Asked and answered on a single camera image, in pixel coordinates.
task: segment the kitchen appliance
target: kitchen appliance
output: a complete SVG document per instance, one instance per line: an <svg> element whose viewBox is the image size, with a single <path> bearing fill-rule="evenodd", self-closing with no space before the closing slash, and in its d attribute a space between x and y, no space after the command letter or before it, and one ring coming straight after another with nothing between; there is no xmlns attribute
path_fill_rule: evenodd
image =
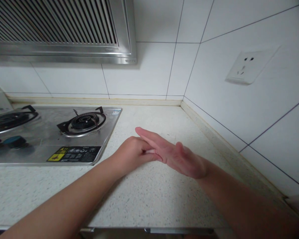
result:
<svg viewBox="0 0 299 239"><path fill-rule="evenodd" d="M32 107L0 115L0 166L94 165L122 108Z"/></svg>
<svg viewBox="0 0 299 239"><path fill-rule="evenodd" d="M0 61L136 64L133 0L0 0Z"/></svg>

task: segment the blue control knob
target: blue control knob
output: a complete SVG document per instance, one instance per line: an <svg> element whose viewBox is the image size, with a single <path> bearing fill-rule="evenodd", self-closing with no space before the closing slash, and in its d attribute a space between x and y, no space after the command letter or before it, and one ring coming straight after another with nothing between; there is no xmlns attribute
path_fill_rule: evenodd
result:
<svg viewBox="0 0 299 239"><path fill-rule="evenodd" d="M7 145L9 148L13 149L13 148L23 147L26 142L27 141L23 137L18 135L18 136L13 136L11 138L6 139L5 141L3 141L3 144Z"/></svg>

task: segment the grout line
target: grout line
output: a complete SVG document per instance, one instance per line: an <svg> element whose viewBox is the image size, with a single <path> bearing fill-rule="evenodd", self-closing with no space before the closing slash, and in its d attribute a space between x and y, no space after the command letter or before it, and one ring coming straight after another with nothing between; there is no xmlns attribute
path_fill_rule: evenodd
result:
<svg viewBox="0 0 299 239"><path fill-rule="evenodd" d="M171 42L171 41L137 41L137 43L179 43L179 44L200 44L200 42Z"/></svg>
<svg viewBox="0 0 299 239"><path fill-rule="evenodd" d="M195 60L194 60L194 63L193 63L192 70L190 71L190 74L189 74L189 78L188 78L187 85L186 85L185 92L184 92L184 97L185 97L185 94L186 94L186 90L187 90L187 87L188 87L190 77L191 77L193 69L194 69L194 65L195 65L195 62L196 62L196 58L197 58L197 55L198 55L199 48L200 48L200 44L199 44L198 49L197 49L197 53L196 53L196 56L195 56Z"/></svg>
<svg viewBox="0 0 299 239"><path fill-rule="evenodd" d="M182 5L182 11L180 12L179 24L178 24L177 35L176 35L176 42L177 42L177 38L178 38L180 21L182 20L183 7L184 7L184 0L183 0L183 5ZM174 54L173 54L173 59L172 59L172 65L170 67L170 73L169 73L169 79L168 79L168 85L167 85L167 91L166 91L166 98L165 98L165 100L167 100L167 93L168 93L168 88L169 88L170 76L172 75L172 69L173 69L173 62L174 62L174 57L175 57L176 45L177 45L177 43L175 43Z"/></svg>
<svg viewBox="0 0 299 239"><path fill-rule="evenodd" d="M36 92L4 92L7 94L63 94L63 95L106 95L106 94L86 94L86 93L36 93ZM108 94L108 95L132 95L132 94ZM166 95L137 95L137 96L166 96Z"/></svg>
<svg viewBox="0 0 299 239"><path fill-rule="evenodd" d="M253 147L251 147L254 151L256 151L258 154L260 154L262 157L264 157L268 162L270 162L273 166L275 166L276 168L278 168L281 172L283 172L285 175L287 175L289 178L291 178L294 182L296 182L298 185L299 183L293 179L291 176L289 176L287 173L285 173L281 168L279 168L277 165L275 165L273 162L271 162L269 159L267 159L265 156L263 156L260 152L258 152L257 150L255 150Z"/></svg>
<svg viewBox="0 0 299 239"><path fill-rule="evenodd" d="M105 80L105 75L104 75L104 70L103 70L102 64L101 64L101 67L102 67L102 72L103 72L103 77L104 77L104 81L105 81L105 86L106 86L107 94L109 95L109 98L110 98L109 89L107 88L107 84L106 84L106 80Z"/></svg>
<svg viewBox="0 0 299 239"><path fill-rule="evenodd" d="M204 33L205 33L205 29L206 29L206 27L207 27L208 19L209 19L210 13L211 13L212 8L213 8L214 1L215 1L215 0L213 0L212 6L210 7L209 14L208 14L208 17L207 17L207 21L206 21L206 24L205 24L205 27L204 27L203 35L202 35L202 38L200 39L200 43L202 43L203 36L204 36Z"/></svg>
<svg viewBox="0 0 299 239"><path fill-rule="evenodd" d="M287 113L285 113L283 116L281 116L275 123L273 123L268 129L266 129L264 132L262 132L257 138L255 138L253 141L251 141L247 146L250 146L256 139L258 139L260 136L262 136L264 133L266 133L271 127L273 127L278 121L280 121L282 118L284 118L287 114L289 114L294 108L296 108L299 105L296 104L294 107L292 107Z"/></svg>
<svg viewBox="0 0 299 239"><path fill-rule="evenodd" d="M252 24L254 24L254 23L260 22L260 21L262 21L262 20L265 20L265 19L267 19L267 18L270 18L270 17L273 17L273 16L275 16L275 15L278 15L278 14L280 14L280 13L286 12L286 11L288 11L288 10L290 10L290 9L293 9L293 8L295 8L295 7L298 7L298 6L299 6L299 4L298 4L297 6L293 6L293 7L291 7L291 8L288 8L288 9L286 9L286 10L283 10L283 11L281 11L281 12L275 13L275 14L273 14L273 15L269 16L269 17L265 17L265 18L263 18L263 19L260 19L260 20L258 20L258 21L256 21L256 22L253 22L253 23L247 24L247 25L245 25L245 26L242 26L242 27L240 27L240 28L234 29L234 30L232 30L232 31L230 31L230 32L226 32L226 33L224 33L224 34L221 34L221 35L219 35L219 36L216 36L216 37L210 38L210 39L208 39L208 40L206 40L206 41L202 41L202 40L201 40L201 43L204 43L204 42L210 41L210 40L212 40L212 39L215 39L215 38L217 38L217 37L221 37L221 36L223 36L223 35L226 35L226 34L228 34L228 33L231 33L231 32L234 32L234 31L236 31L236 30L239 30L239 29L241 29L241 28L244 28L244 27L250 26L250 25L252 25Z"/></svg>
<svg viewBox="0 0 299 239"><path fill-rule="evenodd" d="M231 132L233 135L235 135L238 139L240 139L242 142L244 142L245 144L247 144L245 141L243 141L241 138L239 138L235 133L233 133L230 129L228 129L226 126L224 126L222 123L220 123L217 119L215 119L214 117L212 117L210 114L208 114L211 118L213 118L214 120L216 120L219 124L221 124L223 127L225 127L229 132Z"/></svg>
<svg viewBox="0 0 299 239"><path fill-rule="evenodd" d="M45 85L45 83L43 82L43 80L41 79L40 75L38 74L37 70L35 69L35 67L32 65L31 62L29 62L29 63L32 66L32 68L34 69L34 71L36 72L36 74L38 75L38 77L40 78L40 80L42 81L42 83L44 84L44 86L46 87L47 91L51 94L51 92L49 91L49 89L47 88L47 86Z"/></svg>
<svg viewBox="0 0 299 239"><path fill-rule="evenodd" d="M134 94L109 94L109 95L134 95ZM146 95L146 96L166 96L166 95Z"/></svg>
<svg viewBox="0 0 299 239"><path fill-rule="evenodd" d="M249 144L247 144L241 151L239 151L239 153L241 153L245 148L247 148L249 146Z"/></svg>
<svg viewBox="0 0 299 239"><path fill-rule="evenodd" d="M211 11L212 11L212 8L213 8L214 1L215 1L215 0L213 0L212 6L210 7L210 10L209 10L209 14L208 14L208 18L207 18L207 21L206 21L206 24L205 24L205 27L204 27L203 35L204 35L204 33L205 33L205 29L206 29L206 26L207 26L207 23L208 23L209 15L210 15L210 13L211 13ZM193 72L193 69L194 69L194 65L195 65L196 58L197 58L197 55L198 55L198 52L199 52L200 44L199 44L198 49L197 49L197 53L196 53L196 56L195 56L195 60L194 60L194 63L193 63L192 70L190 71L190 75L189 75L189 78L188 78L188 81L187 81L187 85L186 85L186 88L185 88L185 92L184 92L184 97L185 97L185 94L186 94L186 90L187 90L187 87L188 87L188 83L189 83L190 77L191 77L192 72Z"/></svg>

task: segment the hand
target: hand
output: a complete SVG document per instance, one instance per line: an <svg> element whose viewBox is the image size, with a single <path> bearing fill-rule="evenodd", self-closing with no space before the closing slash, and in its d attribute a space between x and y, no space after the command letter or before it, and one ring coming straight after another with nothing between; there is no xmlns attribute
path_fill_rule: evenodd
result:
<svg viewBox="0 0 299 239"><path fill-rule="evenodd" d="M159 156L153 153L145 154L153 149L140 137L131 136L126 139L117 151L110 157L120 177L132 172L144 163L155 161Z"/></svg>
<svg viewBox="0 0 299 239"><path fill-rule="evenodd" d="M194 154L181 142L176 145L168 142L158 134L147 131L141 127L135 128L136 133L154 149L146 153L155 153L160 156L159 161L167 164L177 172L194 179L206 176L207 170L204 162L206 159Z"/></svg>

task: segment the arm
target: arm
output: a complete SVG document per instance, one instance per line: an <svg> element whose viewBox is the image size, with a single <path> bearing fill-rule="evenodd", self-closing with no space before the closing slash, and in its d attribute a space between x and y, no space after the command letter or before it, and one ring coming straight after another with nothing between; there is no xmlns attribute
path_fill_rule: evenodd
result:
<svg viewBox="0 0 299 239"><path fill-rule="evenodd" d="M295 238L299 221L210 161L194 154L182 143L176 145L158 134L136 128L136 133L154 149L160 161L196 179L239 238Z"/></svg>
<svg viewBox="0 0 299 239"><path fill-rule="evenodd" d="M150 149L152 147L140 138L128 138L111 157L29 213L0 239L72 238L119 178L158 158L154 154L144 154Z"/></svg>

